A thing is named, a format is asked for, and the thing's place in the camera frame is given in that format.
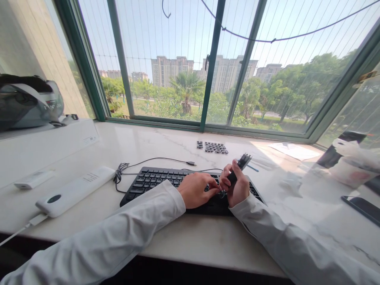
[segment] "sheet of paper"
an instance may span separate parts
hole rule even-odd
[[[269,146],[300,161],[319,156],[319,153],[317,152],[287,142],[274,143],[270,144]]]

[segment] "white cable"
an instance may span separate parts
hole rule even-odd
[[[18,230],[17,232],[15,232],[13,235],[11,235],[9,238],[3,240],[1,243],[0,243],[0,247],[5,244],[7,241],[13,239],[15,236],[17,236],[19,233],[21,233],[22,231],[26,230],[27,228],[29,228],[30,226],[35,226],[35,225],[38,225],[39,223],[41,223],[42,221],[46,220],[47,219],[47,215],[46,214],[39,214],[38,216],[35,216],[33,219],[31,219],[29,221],[29,223],[27,223],[23,228],[21,228],[20,230]]]

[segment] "hand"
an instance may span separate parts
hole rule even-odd
[[[209,191],[205,192],[207,184],[209,185]],[[185,202],[186,209],[193,209],[203,205],[220,191],[217,182],[210,174],[199,172],[185,176],[177,190]]]
[[[237,178],[235,185],[232,186],[231,182],[227,178],[231,170],[234,171]],[[230,204],[230,208],[235,207],[249,196],[249,181],[239,168],[237,160],[233,160],[232,165],[227,164],[227,166],[223,169],[220,180],[220,186],[223,190],[227,191],[227,199]]]

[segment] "black cable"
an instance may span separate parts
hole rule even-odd
[[[162,11],[163,11],[163,14],[165,15],[165,17],[169,18],[171,13],[169,13],[169,16],[166,15],[165,11],[163,10],[163,0],[162,0]]]
[[[207,171],[207,170],[221,170],[221,171],[223,171],[220,168],[210,168],[210,169],[204,169],[204,170],[191,170],[191,169],[182,168],[181,170],[189,170],[189,171],[195,171],[195,172],[202,172],[202,171]]]
[[[130,168],[132,166],[136,166],[136,165],[139,165],[141,163],[144,163],[144,162],[147,162],[149,160],[154,160],[154,159],[167,159],[167,160],[174,160],[174,161],[177,161],[177,162],[183,162],[183,163],[186,163],[188,165],[197,165],[195,162],[193,161],[182,161],[182,160],[177,160],[177,159],[174,159],[174,158],[149,158],[147,160],[144,160],[142,162],[139,162],[139,163],[136,163],[136,164],[133,164],[133,165],[129,165],[129,163],[121,163],[119,164],[119,167],[118,169],[116,170],[115,172],[115,177],[113,179],[113,182],[115,182],[115,188],[116,188],[116,191],[117,192],[120,192],[120,193],[126,193],[124,191],[120,191],[118,189],[118,184],[121,182],[122,180],[122,175],[138,175],[138,173],[123,173],[123,171],[125,171],[127,168]]]
[[[239,35],[239,34],[236,34],[236,33],[232,32],[232,31],[228,30],[226,27],[223,27],[223,26],[222,26],[222,23],[221,23],[221,22],[219,21],[219,19],[217,19],[217,18],[215,17],[215,15],[211,12],[211,10],[210,10],[209,7],[206,5],[206,3],[204,2],[204,0],[201,0],[201,1],[202,1],[202,3],[205,5],[206,9],[210,12],[210,14],[212,15],[212,17],[213,17],[216,21],[218,21],[218,23],[219,23],[220,26],[222,27],[222,30],[223,30],[223,31],[226,31],[226,32],[228,32],[228,33],[230,33],[230,34],[232,34],[232,35],[234,35],[234,36],[237,36],[237,37],[239,37],[239,38],[243,38],[243,39],[246,39],[246,40],[251,40],[251,41],[255,41],[255,42],[271,43],[271,44],[274,43],[274,42],[283,41],[283,40],[291,40],[291,39],[294,39],[294,38],[299,38],[299,37],[302,37],[302,36],[307,36],[307,35],[309,35],[309,34],[313,34],[313,33],[315,33],[315,32],[319,32],[320,30],[324,30],[324,29],[326,29],[326,28],[329,28],[329,27],[331,27],[331,26],[334,26],[334,25],[338,24],[339,22],[342,22],[342,21],[346,20],[347,18],[349,18],[349,17],[351,17],[351,16],[353,16],[353,15],[355,15],[355,14],[357,14],[357,13],[359,13],[359,12],[365,10],[365,9],[367,9],[368,7],[370,7],[370,6],[372,6],[372,5],[374,5],[374,4],[378,3],[378,2],[380,2],[380,0],[376,0],[375,2],[373,2],[373,3],[371,3],[371,4],[367,5],[367,6],[365,6],[365,7],[363,7],[363,8],[361,8],[360,10],[356,11],[355,13],[352,13],[352,14],[348,15],[347,17],[344,17],[344,18],[342,18],[342,19],[336,21],[335,23],[332,23],[332,24],[330,24],[330,25],[327,25],[327,26],[325,26],[325,27],[323,27],[323,28],[319,28],[319,29],[317,29],[317,30],[315,30],[315,31],[307,32],[307,33],[305,33],[305,34],[300,34],[300,35],[297,35],[297,36],[292,36],[292,37],[289,37],[289,38],[282,38],[282,39],[276,39],[276,38],[274,38],[273,40],[268,41],[268,40],[256,40],[256,39],[252,39],[252,38],[247,38],[247,37],[241,36],[241,35]]]

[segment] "pen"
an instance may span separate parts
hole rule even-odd
[[[254,168],[254,167],[252,167],[252,166],[250,166],[250,165],[247,165],[249,168],[252,168],[253,170],[255,170],[256,172],[258,172],[258,169],[256,169],[256,168]]]

